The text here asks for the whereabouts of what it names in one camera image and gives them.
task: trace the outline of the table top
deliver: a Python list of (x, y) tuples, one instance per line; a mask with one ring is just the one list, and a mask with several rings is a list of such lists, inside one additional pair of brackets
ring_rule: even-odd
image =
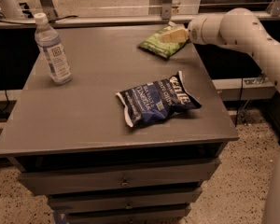
[[(163, 147), (238, 139), (192, 44), (169, 60), (137, 45), (163, 25), (60, 29), (72, 81), (55, 86), (41, 55), (0, 136), (0, 157)], [(202, 108), (130, 128), (116, 92), (183, 72)]]

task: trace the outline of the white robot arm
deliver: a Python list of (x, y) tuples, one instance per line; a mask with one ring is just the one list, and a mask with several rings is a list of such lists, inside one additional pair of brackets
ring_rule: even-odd
[(225, 14), (205, 14), (193, 19), (188, 30), (164, 34), (162, 40), (213, 44), (248, 54), (280, 92), (280, 43), (270, 37), (259, 19), (245, 8)]
[[(189, 23), (189, 39), (247, 53), (280, 92), (280, 43), (272, 39), (249, 10), (201, 16)], [(280, 224), (280, 157), (274, 166), (262, 224)]]
[(2, 9), (2, 13), (7, 18), (24, 18), (24, 14), (22, 13), (17, 0), (0, 0), (0, 7)]

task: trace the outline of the water bottle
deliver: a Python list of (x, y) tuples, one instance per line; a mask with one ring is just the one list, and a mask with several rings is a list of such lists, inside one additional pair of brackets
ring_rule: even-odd
[(57, 31), (49, 25), (45, 13), (36, 13), (34, 17), (37, 25), (35, 41), (49, 67), (49, 76), (55, 84), (65, 84), (72, 79), (72, 74), (64, 53), (62, 40)]

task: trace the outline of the cable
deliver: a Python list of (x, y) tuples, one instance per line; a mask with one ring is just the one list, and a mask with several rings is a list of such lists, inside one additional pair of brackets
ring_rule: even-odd
[[(49, 23), (54, 23), (54, 22), (59, 21), (59, 20), (72, 19), (72, 18), (77, 18), (77, 17), (78, 17), (77, 15), (69, 15), (69, 16), (65, 16), (65, 17), (61, 17), (61, 18), (58, 18), (58, 19), (51, 20), (51, 21), (49, 21)], [(3, 20), (0, 20), (0, 22), (1, 23), (9, 23), (9, 24), (18, 24), (18, 25), (27, 25), (27, 24), (29, 24), (29, 23), (25, 23), (25, 22), (3, 21)]]
[(0, 11), (0, 15), (5, 19), (6, 16)]
[(0, 108), (0, 114), (2, 114), (2, 115), (5, 115), (4, 111), (9, 107), (9, 103), (10, 103), (8, 96), (7, 96), (7, 90), (5, 90), (5, 96), (7, 98), (7, 105), (3, 109)]
[(236, 115), (235, 115), (235, 121), (234, 121), (235, 127), (237, 126), (239, 111), (240, 111), (240, 108), (241, 108), (241, 100), (242, 100), (243, 88), (244, 88), (244, 84), (243, 83), (244, 83), (244, 79), (241, 78), (240, 96), (239, 96), (239, 100), (238, 100), (238, 106), (237, 106), (237, 109), (236, 109)]

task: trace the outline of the snack bag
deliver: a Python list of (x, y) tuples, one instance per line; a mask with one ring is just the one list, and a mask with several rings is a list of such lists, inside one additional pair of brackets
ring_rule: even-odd
[(155, 34), (151, 35), (150, 37), (148, 37), (147, 39), (142, 41), (139, 44), (139, 48), (150, 50), (150, 51), (154, 52), (155, 54), (160, 55), (166, 59), (170, 58), (171, 56), (173, 56), (176, 52), (178, 52), (180, 49), (182, 49), (186, 45), (186, 42), (180, 42), (180, 43), (174, 43), (174, 42), (163, 43), (163, 42), (161, 42), (161, 40), (160, 40), (161, 34), (166, 33), (172, 29), (174, 29), (174, 27), (171, 25), (168, 25), (168, 26), (160, 29), (158, 32), (156, 32)]
[(130, 126), (168, 119), (172, 115), (202, 105), (184, 88), (182, 73), (116, 93), (124, 104), (124, 117)]

